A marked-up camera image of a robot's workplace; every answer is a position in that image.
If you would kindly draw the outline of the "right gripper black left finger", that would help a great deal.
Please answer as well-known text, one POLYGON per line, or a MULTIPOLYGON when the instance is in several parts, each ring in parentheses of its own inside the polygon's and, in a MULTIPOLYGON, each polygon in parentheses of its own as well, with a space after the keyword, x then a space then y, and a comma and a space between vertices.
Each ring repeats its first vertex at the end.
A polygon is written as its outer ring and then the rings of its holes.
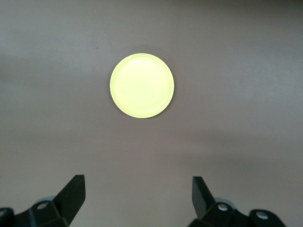
POLYGON ((51 199, 36 202, 15 214, 9 207, 0 209, 2 227, 68 227, 85 201, 85 176, 75 175, 51 199))

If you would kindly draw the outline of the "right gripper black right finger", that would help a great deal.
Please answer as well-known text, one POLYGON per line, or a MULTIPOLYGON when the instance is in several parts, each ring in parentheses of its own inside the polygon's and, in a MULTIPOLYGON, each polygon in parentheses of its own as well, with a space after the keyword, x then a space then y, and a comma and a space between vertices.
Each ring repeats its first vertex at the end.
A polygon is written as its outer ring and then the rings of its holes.
POLYGON ((216 202, 200 176, 192 179, 192 203, 197 215, 190 227, 284 227, 273 212, 254 209, 246 216, 226 202, 216 202))

